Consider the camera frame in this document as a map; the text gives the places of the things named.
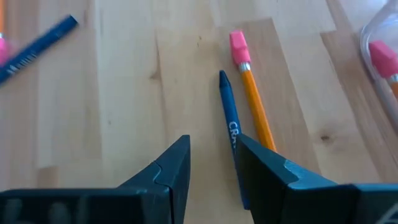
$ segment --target pink object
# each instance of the pink object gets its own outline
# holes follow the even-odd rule
[[[6,40],[0,38],[0,65],[3,66],[8,59],[8,47]]]
[[[383,78],[389,78],[398,73],[397,54],[386,43],[376,40],[369,43],[371,60]]]
[[[233,31],[229,34],[232,58],[236,65],[251,62],[248,45],[241,30]]]

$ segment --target pink eraser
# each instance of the pink eraser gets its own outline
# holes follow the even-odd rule
[[[8,47],[6,40],[0,38],[0,65],[3,66],[8,59]]]
[[[374,67],[383,78],[389,78],[398,73],[397,54],[386,43],[376,40],[369,43],[369,52]]]
[[[251,62],[248,45],[241,30],[229,34],[229,43],[231,44],[232,58],[236,65]]]

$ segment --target blue crayon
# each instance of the blue crayon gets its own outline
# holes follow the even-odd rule
[[[220,71],[220,93],[223,102],[225,113],[226,126],[229,133],[229,140],[231,141],[231,148],[235,160],[236,150],[236,136],[241,134],[241,124],[239,123],[238,112],[236,111],[234,94],[232,92],[231,84],[223,70]],[[245,197],[243,185],[240,176],[238,175],[239,188],[241,189],[241,198],[243,207],[249,210],[249,200]]]
[[[47,31],[47,33],[33,41],[33,43],[28,45],[15,57],[9,59],[0,69],[0,84],[4,83],[8,78],[11,78],[20,70],[34,62],[38,56],[69,34],[75,27],[77,27],[77,25],[78,23],[76,19],[69,15]]]

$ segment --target light wood surface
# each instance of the light wood surface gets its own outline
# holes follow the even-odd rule
[[[115,187],[183,134],[185,223],[252,223],[218,91],[256,139],[228,33],[242,29],[278,151],[339,183],[397,182],[398,137],[357,33],[385,0],[9,0],[15,52],[66,14],[80,27],[0,87],[0,189]]]

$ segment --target wooden table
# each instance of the wooden table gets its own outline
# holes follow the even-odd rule
[[[218,91],[256,138],[228,32],[241,28],[279,152],[345,182],[398,181],[398,138],[358,54],[378,0],[12,0],[14,50],[80,28],[0,88],[0,189],[114,187],[191,135],[186,223],[252,223]]]

